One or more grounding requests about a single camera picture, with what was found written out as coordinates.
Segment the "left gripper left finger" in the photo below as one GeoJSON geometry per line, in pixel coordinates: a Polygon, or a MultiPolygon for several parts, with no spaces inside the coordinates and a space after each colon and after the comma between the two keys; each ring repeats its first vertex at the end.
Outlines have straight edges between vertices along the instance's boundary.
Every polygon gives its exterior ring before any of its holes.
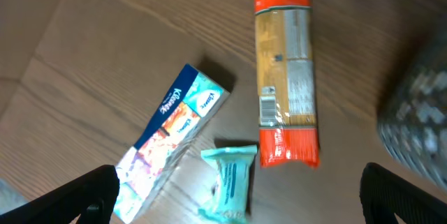
{"type": "Polygon", "coordinates": [[[102,165],[21,207],[1,215],[1,223],[109,224],[119,179],[114,165],[102,165]]]}

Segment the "Kleenex tissue multipack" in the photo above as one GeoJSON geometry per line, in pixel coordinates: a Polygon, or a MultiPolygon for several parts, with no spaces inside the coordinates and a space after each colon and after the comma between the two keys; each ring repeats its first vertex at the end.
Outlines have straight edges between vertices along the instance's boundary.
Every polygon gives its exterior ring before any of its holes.
{"type": "Polygon", "coordinates": [[[229,93],[187,64],[169,88],[138,141],[115,166],[119,195],[114,213],[131,223],[148,207],[201,128],[229,93]]]}

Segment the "small teal wipes packet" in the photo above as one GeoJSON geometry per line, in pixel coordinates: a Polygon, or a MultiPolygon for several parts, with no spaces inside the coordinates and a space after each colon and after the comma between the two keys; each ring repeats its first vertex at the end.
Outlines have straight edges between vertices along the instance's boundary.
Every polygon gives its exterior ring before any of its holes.
{"type": "Polygon", "coordinates": [[[198,213],[216,223],[246,223],[250,168],[256,145],[201,151],[201,158],[217,171],[214,195],[198,213]]]}

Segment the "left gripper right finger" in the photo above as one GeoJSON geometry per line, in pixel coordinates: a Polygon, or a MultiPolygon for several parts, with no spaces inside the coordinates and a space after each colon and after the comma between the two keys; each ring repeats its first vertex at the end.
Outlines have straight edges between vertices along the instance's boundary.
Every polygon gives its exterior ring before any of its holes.
{"type": "Polygon", "coordinates": [[[360,201],[366,224],[446,224],[446,203],[377,163],[362,172],[360,201]]]}

